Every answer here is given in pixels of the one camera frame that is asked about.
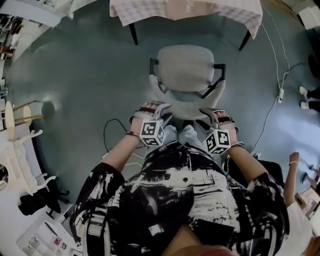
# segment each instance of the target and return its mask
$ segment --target white chair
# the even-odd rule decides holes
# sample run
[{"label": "white chair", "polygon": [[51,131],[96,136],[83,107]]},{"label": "white chair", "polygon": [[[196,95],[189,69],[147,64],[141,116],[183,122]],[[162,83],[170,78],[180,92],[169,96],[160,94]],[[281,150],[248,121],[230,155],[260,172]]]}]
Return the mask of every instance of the white chair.
[{"label": "white chair", "polygon": [[[221,77],[213,81],[215,69]],[[170,112],[182,120],[206,117],[201,108],[214,108],[226,86],[226,65],[214,64],[212,52],[195,45],[173,45],[162,48],[157,59],[150,59],[149,80],[159,101],[172,104]],[[181,101],[174,91],[197,93],[193,101]]]},{"label": "white chair", "polygon": [[40,175],[35,178],[32,175],[29,163],[26,157],[26,149],[23,143],[43,133],[39,130],[37,133],[33,130],[30,134],[9,140],[1,145],[0,148],[0,164],[4,165],[8,171],[8,183],[6,189],[11,190],[15,186],[23,187],[29,194],[33,195],[38,190],[43,189],[49,181],[56,179],[56,176],[47,178],[43,184],[38,185],[38,180],[47,174]]}]

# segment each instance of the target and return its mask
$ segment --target power strip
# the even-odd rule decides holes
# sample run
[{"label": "power strip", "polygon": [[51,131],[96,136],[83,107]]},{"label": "power strip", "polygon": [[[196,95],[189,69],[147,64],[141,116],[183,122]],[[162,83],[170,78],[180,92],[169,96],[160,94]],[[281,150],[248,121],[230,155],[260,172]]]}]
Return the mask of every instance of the power strip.
[{"label": "power strip", "polygon": [[283,98],[284,98],[284,95],[285,95],[285,90],[281,88],[281,89],[279,90],[279,97],[278,97],[278,99],[277,99],[278,103],[281,103],[281,102],[282,102],[282,100],[283,100]]}]

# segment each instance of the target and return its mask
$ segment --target white sneaker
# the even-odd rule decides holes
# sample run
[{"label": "white sneaker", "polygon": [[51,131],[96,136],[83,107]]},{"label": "white sneaker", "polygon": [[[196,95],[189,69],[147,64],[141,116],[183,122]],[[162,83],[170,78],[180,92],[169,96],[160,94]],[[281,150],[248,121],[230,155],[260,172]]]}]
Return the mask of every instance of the white sneaker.
[{"label": "white sneaker", "polygon": [[252,155],[254,158],[256,158],[257,160],[261,157],[261,152],[254,152],[254,154]]},{"label": "white sneaker", "polygon": [[300,103],[300,108],[302,108],[303,110],[309,110],[309,103],[308,102],[301,102]]},{"label": "white sneaker", "polygon": [[306,88],[300,86],[300,87],[299,87],[299,93],[300,93],[301,95],[303,95],[306,99],[308,98],[308,97],[307,97],[308,90],[307,90]]}]

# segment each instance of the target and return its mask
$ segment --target gray floor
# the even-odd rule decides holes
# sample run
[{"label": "gray floor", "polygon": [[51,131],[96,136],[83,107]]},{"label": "gray floor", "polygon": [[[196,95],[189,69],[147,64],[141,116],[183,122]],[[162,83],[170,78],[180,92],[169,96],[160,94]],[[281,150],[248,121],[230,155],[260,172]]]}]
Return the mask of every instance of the gray floor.
[{"label": "gray floor", "polygon": [[[292,17],[267,8],[278,24],[290,65],[307,63],[312,49],[304,28]],[[240,23],[217,15],[179,21],[154,17],[136,24],[139,45],[135,46],[129,28],[109,17],[107,1],[92,3],[74,16],[38,38],[7,75],[14,104],[45,102],[32,106],[33,113],[46,115],[34,123],[44,130],[37,140],[41,158],[47,171],[58,175],[60,185],[70,190],[72,202],[106,153],[106,121],[118,118],[128,128],[133,110],[153,99],[149,58],[169,45],[202,46],[213,52],[216,63],[226,64],[226,89],[217,107],[235,119],[239,139],[248,150],[253,148],[278,92],[275,59],[262,28],[240,52],[246,33]],[[263,24],[275,47],[282,79],[287,64],[281,42],[268,15]],[[284,177],[294,151],[301,153],[299,177],[307,164],[319,161],[319,114],[299,108],[303,98],[298,92],[299,86],[314,89],[318,85],[307,65],[292,70],[284,83],[284,100],[275,106],[256,148],[262,152],[261,159],[281,165]],[[123,135],[121,127],[111,123],[106,130],[107,146],[114,146]],[[130,161],[142,160],[133,156]],[[127,166],[124,174],[128,177],[138,169]]]}]

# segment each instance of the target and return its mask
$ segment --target glove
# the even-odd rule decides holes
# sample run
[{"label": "glove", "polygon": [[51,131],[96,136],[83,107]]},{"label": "glove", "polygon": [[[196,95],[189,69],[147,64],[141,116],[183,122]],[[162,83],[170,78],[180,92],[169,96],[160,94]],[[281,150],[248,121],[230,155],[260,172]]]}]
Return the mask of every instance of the glove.
[{"label": "glove", "polygon": [[143,104],[129,118],[132,124],[133,118],[141,118],[149,121],[162,121],[162,126],[165,127],[172,118],[172,114],[168,111],[171,104],[162,101],[148,101]]},{"label": "glove", "polygon": [[238,144],[237,132],[239,129],[235,126],[235,121],[224,110],[216,108],[200,108],[199,110],[210,118],[210,133],[214,130],[228,130],[230,144]]},{"label": "glove", "polygon": [[138,135],[140,133],[143,120],[160,121],[161,126],[164,128],[172,118],[172,114],[169,112],[170,107],[171,104],[161,101],[146,102],[129,118],[129,122],[131,124],[130,131],[133,134]]}]

